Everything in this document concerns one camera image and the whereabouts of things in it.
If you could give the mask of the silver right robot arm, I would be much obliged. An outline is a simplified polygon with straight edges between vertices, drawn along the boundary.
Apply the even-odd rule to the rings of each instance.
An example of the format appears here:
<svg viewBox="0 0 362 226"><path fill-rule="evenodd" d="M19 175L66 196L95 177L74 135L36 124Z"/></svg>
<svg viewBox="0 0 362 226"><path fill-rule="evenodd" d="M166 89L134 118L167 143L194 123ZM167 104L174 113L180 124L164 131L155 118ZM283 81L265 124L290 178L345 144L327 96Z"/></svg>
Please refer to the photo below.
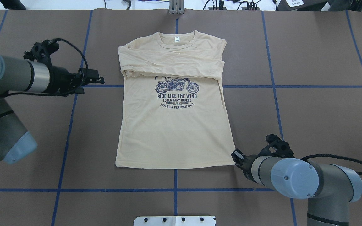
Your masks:
<svg viewBox="0 0 362 226"><path fill-rule="evenodd" d="M335 164L297 158L231 154L245 177L292 199L307 199L308 226L348 226L349 203L362 195L358 173Z"/></svg>

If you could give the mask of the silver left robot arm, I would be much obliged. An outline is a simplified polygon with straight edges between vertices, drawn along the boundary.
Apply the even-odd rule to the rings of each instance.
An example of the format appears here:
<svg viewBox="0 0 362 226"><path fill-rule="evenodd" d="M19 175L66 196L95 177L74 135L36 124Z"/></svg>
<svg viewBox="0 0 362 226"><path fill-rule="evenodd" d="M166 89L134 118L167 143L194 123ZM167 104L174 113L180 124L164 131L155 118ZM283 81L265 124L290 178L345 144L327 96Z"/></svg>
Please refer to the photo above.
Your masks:
<svg viewBox="0 0 362 226"><path fill-rule="evenodd" d="M69 96L83 94L83 86L104 84L97 70L80 68L77 73L53 66L44 59L21 60L0 55L0 162L13 164L37 149L37 142L6 98L14 95Z"/></svg>

